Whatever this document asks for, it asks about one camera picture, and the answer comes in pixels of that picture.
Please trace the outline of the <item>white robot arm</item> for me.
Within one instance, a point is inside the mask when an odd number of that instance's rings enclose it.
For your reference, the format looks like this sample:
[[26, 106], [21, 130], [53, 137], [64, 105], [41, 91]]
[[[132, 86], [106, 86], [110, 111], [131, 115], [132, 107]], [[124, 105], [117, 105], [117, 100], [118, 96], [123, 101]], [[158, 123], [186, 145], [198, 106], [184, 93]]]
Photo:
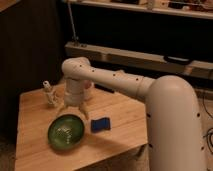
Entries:
[[145, 104], [150, 171], [207, 171], [198, 99], [187, 81], [95, 68], [85, 57], [69, 58], [61, 69], [67, 106], [83, 103], [86, 80]]

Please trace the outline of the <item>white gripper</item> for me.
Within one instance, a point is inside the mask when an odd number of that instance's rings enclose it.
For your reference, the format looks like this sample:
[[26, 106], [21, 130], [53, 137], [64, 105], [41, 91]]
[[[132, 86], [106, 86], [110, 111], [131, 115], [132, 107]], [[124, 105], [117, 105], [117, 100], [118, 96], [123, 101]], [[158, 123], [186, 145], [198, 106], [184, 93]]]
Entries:
[[62, 111], [64, 111], [67, 106], [79, 107], [81, 113], [89, 120], [89, 112], [84, 101], [84, 82], [82, 80], [74, 80], [68, 78], [66, 80], [66, 87], [64, 92], [64, 104], [59, 107], [56, 116], [59, 116]]

